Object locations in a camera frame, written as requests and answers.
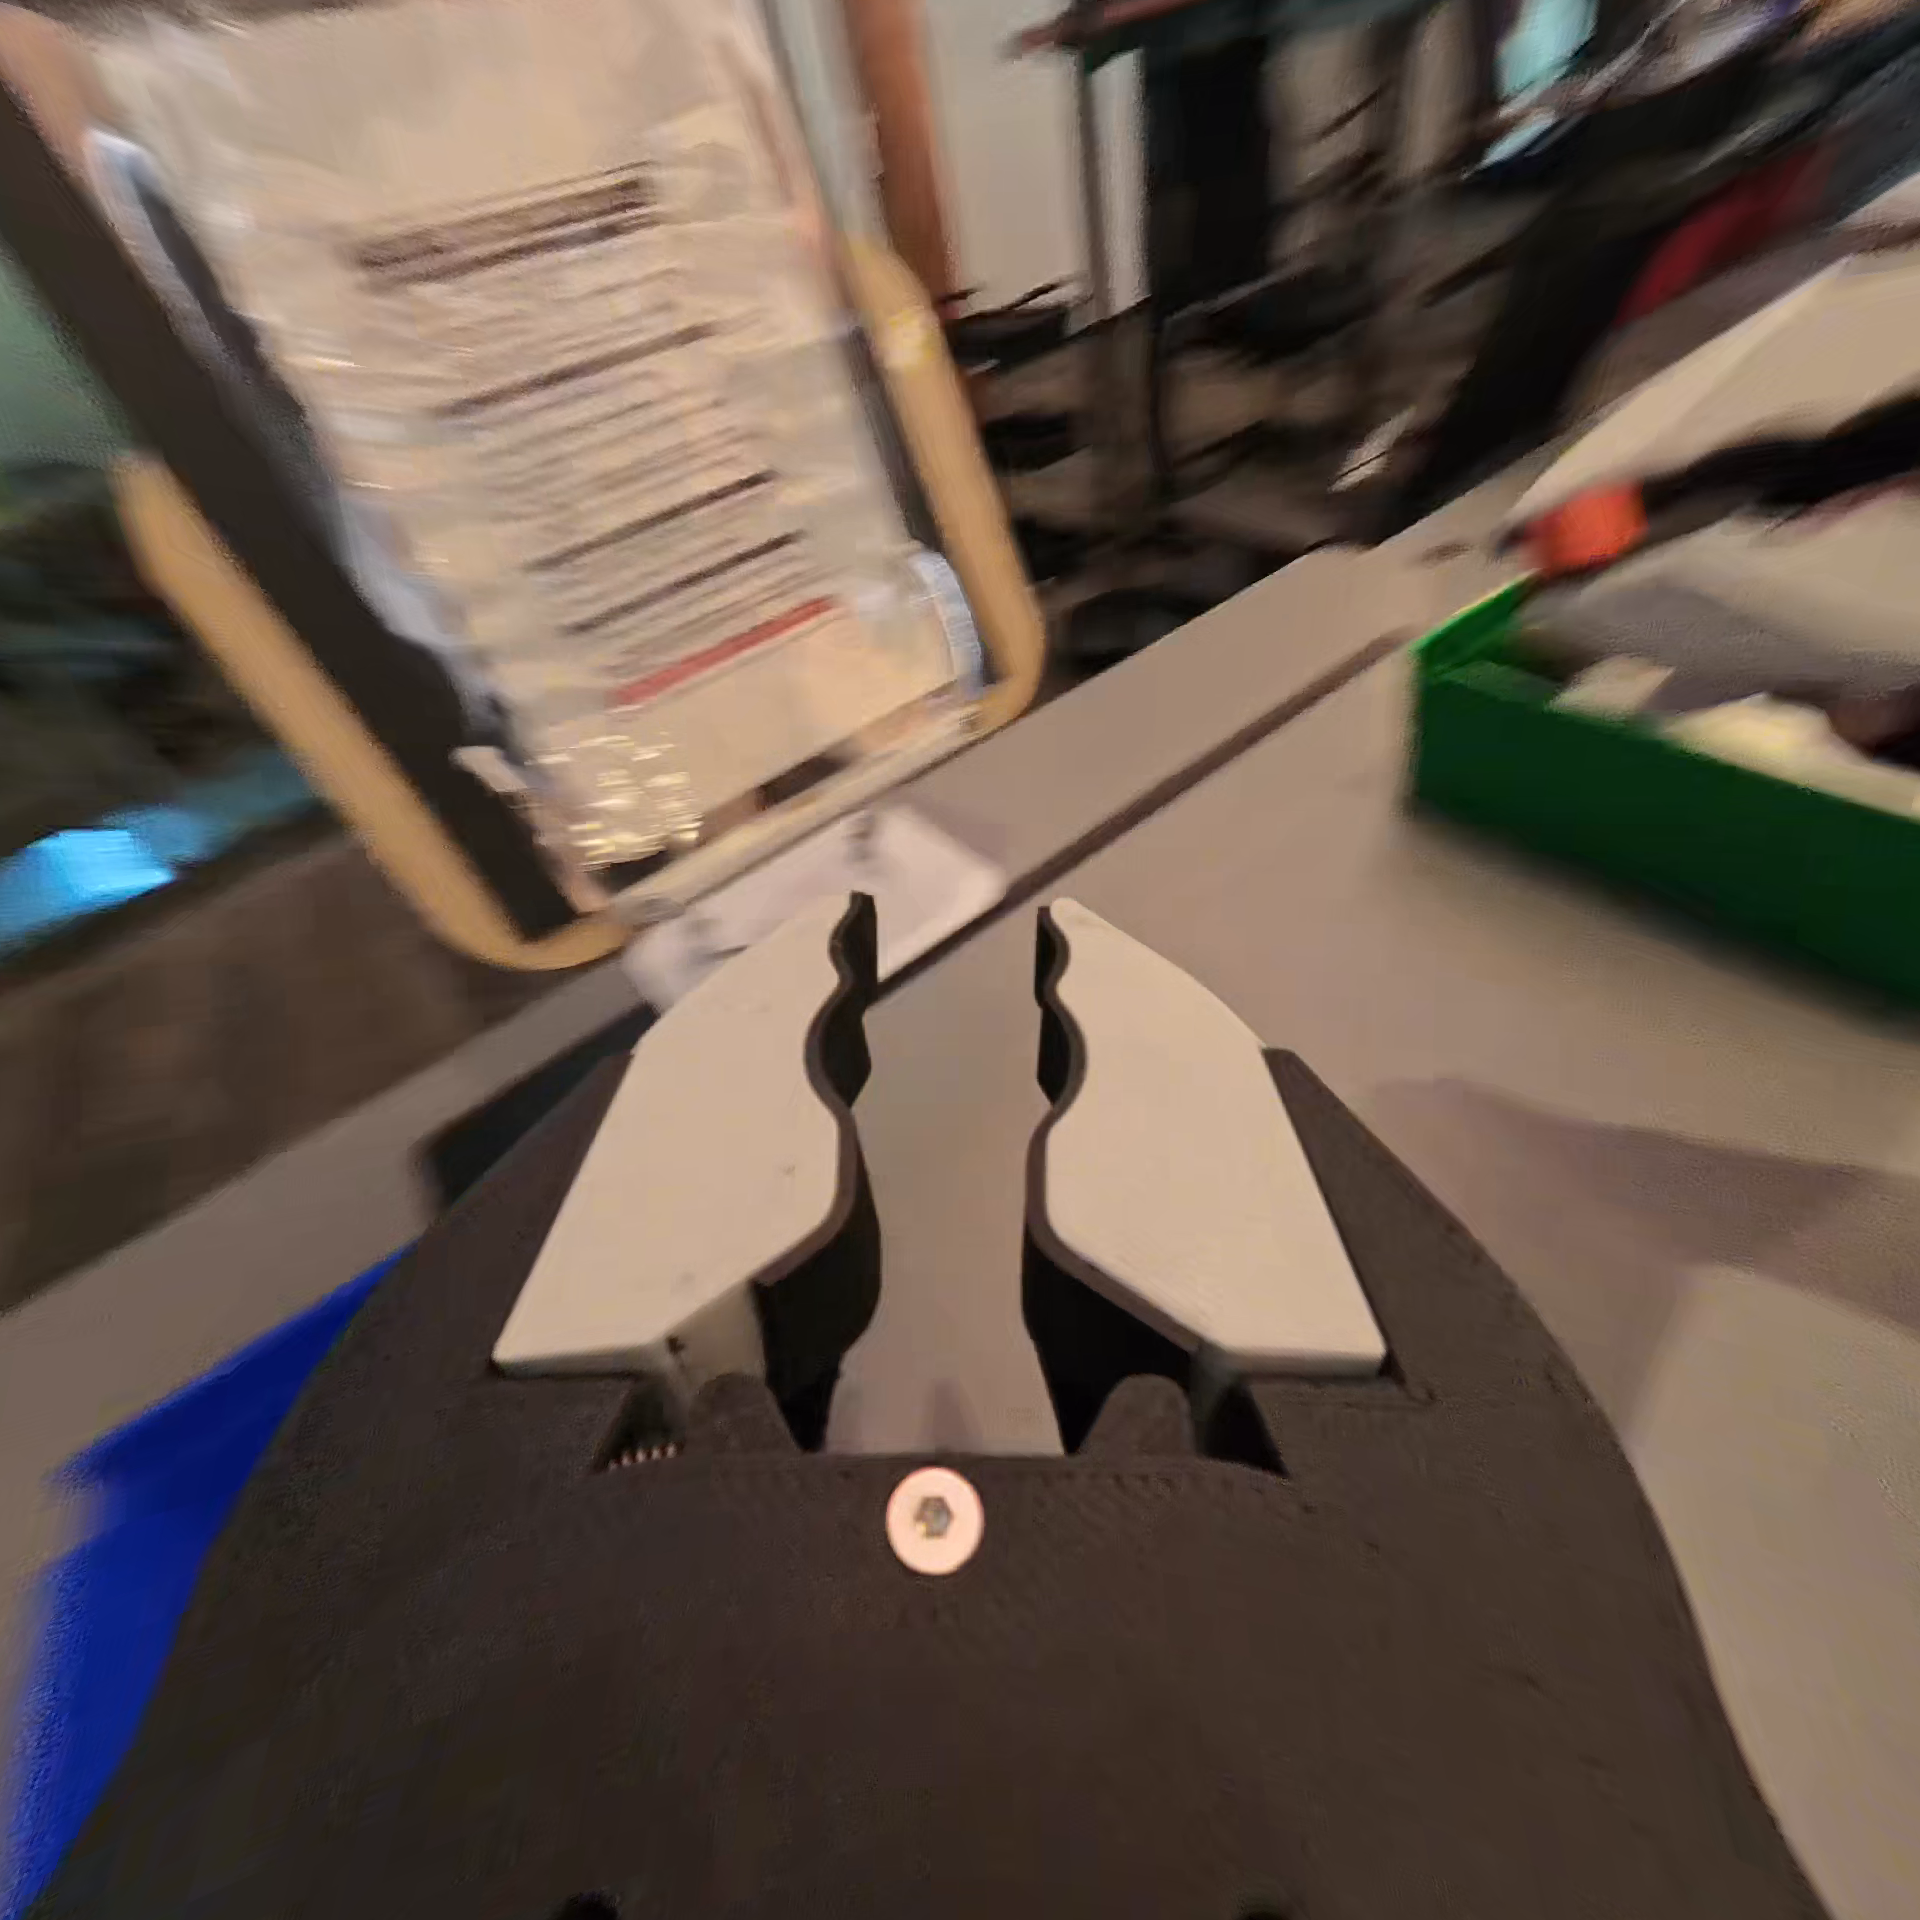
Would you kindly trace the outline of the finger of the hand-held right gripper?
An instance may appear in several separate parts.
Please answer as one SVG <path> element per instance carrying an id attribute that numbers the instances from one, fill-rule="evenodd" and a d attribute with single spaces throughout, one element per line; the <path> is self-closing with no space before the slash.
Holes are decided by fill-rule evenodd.
<path id="1" fill-rule="evenodd" d="M 1504 524 L 1722 447 L 1831 432 L 1914 384 L 1917 249 L 1854 251 L 1603 404 Z"/>

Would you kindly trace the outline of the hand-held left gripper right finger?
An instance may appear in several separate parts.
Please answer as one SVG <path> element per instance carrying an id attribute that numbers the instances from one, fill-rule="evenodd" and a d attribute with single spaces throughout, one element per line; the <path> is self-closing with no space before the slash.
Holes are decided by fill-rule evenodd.
<path id="1" fill-rule="evenodd" d="M 1033 1248 L 1214 1377 L 1375 1377 L 1387 1343 L 1263 1044 L 1162 953 L 1038 920 Z"/>

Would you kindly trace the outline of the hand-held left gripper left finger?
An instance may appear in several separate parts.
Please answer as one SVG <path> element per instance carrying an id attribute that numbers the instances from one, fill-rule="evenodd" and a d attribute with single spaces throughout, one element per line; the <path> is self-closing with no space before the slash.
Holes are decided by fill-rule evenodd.
<path id="1" fill-rule="evenodd" d="M 864 1184 L 851 1104 L 877 983 L 865 894 L 809 902 L 737 948 L 634 1041 L 490 1361 L 695 1393 L 759 1376 L 811 1389 L 851 1329 L 806 1333 L 778 1287 L 826 1276 Z"/>

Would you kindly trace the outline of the green plastic bin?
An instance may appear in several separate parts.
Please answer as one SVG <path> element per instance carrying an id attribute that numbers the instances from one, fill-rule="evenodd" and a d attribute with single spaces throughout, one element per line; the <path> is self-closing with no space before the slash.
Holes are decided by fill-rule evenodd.
<path id="1" fill-rule="evenodd" d="M 1912 816 L 1560 710 L 1511 583 L 1408 651 L 1408 805 L 1791 971 L 1917 1004 Z"/>

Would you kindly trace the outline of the dark cluttered rack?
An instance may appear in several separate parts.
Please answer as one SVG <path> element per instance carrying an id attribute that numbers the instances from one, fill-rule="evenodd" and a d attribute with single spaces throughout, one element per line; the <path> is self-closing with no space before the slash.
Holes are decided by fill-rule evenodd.
<path id="1" fill-rule="evenodd" d="M 1095 315 L 1081 414 L 986 437 L 1021 471 L 1090 449 L 1090 525 L 1015 517 L 1066 676 L 1542 444 L 1616 329 L 1801 233 L 1914 105 L 1914 4 L 1594 4 L 1517 102 L 1521 4 L 1455 4 L 1470 77 L 1419 160 L 1445 8 L 1062 4 L 1015 38 L 1072 62 Z"/>

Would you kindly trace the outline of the blue plastic bin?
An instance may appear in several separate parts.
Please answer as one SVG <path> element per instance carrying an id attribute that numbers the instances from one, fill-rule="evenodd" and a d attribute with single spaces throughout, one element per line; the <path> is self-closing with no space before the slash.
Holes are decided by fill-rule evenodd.
<path id="1" fill-rule="evenodd" d="M 51 1475 L 79 1528 L 41 1575 L 3 1763 L 1 1916 L 22 1916 L 128 1753 L 201 1566 L 305 1381 L 398 1248 Z"/>

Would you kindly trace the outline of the tan framed document stand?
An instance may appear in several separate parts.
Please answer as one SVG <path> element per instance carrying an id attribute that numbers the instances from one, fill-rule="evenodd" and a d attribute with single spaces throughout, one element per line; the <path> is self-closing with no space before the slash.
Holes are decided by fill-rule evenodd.
<path id="1" fill-rule="evenodd" d="M 138 587 L 453 951 L 677 998 L 1003 897 L 910 791 L 1040 607 L 755 4 L 3 4 L 3 260 Z"/>

